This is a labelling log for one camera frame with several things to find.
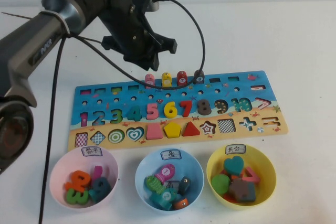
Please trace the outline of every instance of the blue bowl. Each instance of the blue bowl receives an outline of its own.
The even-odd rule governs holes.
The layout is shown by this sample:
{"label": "blue bowl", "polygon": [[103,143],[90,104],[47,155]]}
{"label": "blue bowl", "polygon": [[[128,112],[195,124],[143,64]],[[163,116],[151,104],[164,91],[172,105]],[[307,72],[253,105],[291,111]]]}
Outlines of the blue bowl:
{"label": "blue bowl", "polygon": [[145,178],[160,172],[162,166],[173,164],[175,175],[169,180],[180,181],[184,176],[191,180],[186,197],[191,206],[200,196],[204,186],[204,174],[201,165],[191,154],[181,149],[165,148],[147,155],[139,164],[135,173],[135,187],[142,201],[154,211],[161,214],[174,214],[180,210],[165,211],[159,209],[151,200],[152,192],[145,185]]}

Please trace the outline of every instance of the yellow bowl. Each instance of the yellow bowl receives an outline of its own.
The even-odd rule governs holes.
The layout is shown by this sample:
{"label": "yellow bowl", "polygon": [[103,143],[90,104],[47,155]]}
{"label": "yellow bowl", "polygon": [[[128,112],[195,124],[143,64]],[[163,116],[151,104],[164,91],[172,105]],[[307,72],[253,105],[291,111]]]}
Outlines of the yellow bowl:
{"label": "yellow bowl", "polygon": [[[244,168],[251,167],[260,177],[260,183],[256,186],[257,199],[254,202],[229,202],[216,193],[211,185],[211,179],[224,169],[224,160],[234,156],[242,157]],[[217,149],[209,158],[206,166],[206,177],[219,202],[233,210],[244,210],[265,202],[272,195],[277,183],[274,167],[268,157],[252,146],[244,144],[231,144]]]}

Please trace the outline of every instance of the pink bowl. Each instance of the pink bowl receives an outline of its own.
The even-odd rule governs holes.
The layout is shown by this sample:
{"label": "pink bowl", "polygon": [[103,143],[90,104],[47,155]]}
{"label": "pink bowl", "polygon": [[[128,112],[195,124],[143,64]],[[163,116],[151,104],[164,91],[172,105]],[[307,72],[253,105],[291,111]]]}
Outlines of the pink bowl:
{"label": "pink bowl", "polygon": [[[90,200],[86,205],[70,205],[65,201],[64,184],[71,182],[70,176],[76,170],[93,175],[95,166],[103,167],[102,177],[106,177],[112,191],[97,204]],[[106,149],[97,146],[76,148],[65,154],[51,172],[49,188],[53,198],[62,206],[75,211],[89,211],[106,205],[113,195],[118,181],[118,165],[113,155]]]}

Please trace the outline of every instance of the white table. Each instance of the white table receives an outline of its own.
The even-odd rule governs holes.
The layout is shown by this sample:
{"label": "white table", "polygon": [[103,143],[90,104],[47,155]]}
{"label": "white table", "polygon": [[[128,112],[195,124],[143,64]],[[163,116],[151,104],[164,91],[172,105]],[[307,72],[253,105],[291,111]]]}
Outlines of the white table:
{"label": "white table", "polygon": [[[225,209],[212,195],[207,181],[198,201],[179,215],[161,217],[139,199],[134,174],[140,160],[161,148],[112,151],[120,168],[120,181],[111,201],[95,212],[77,214],[59,206],[47,188],[44,223],[336,223],[334,148],[336,2],[231,3],[188,5],[205,36],[206,74],[265,70],[289,126],[289,134],[211,144],[181,144],[203,170],[211,153],[228,143],[250,144],[264,152],[277,172],[277,188],[263,205],[244,212]],[[0,8],[33,16],[37,8]],[[162,5],[148,14],[153,29],[176,38],[177,54],[160,54],[162,72],[187,73],[199,66],[201,44],[189,18],[174,5]],[[24,19],[0,15],[0,37]],[[95,20],[83,36],[100,40],[108,32]],[[35,131],[22,156],[0,177],[1,223],[37,223],[45,162],[51,81],[57,49],[29,78],[38,107],[33,109]],[[145,71],[106,52],[134,76]],[[66,153],[73,92],[76,86],[128,79],[107,65],[88,47],[67,41],[61,61],[56,97],[51,172]]]}

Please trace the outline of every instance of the teal heart piece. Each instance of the teal heart piece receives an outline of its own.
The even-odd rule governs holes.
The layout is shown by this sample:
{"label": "teal heart piece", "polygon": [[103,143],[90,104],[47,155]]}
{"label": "teal heart piece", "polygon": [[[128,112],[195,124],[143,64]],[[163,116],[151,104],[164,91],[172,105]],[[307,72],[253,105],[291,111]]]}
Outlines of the teal heart piece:
{"label": "teal heart piece", "polygon": [[240,156],[224,160],[224,169],[231,175],[239,176],[244,168],[244,160]]}
{"label": "teal heart piece", "polygon": [[133,141],[139,140],[143,134],[145,133],[145,130],[142,127],[137,127],[137,128],[129,128],[126,131],[126,135]]}

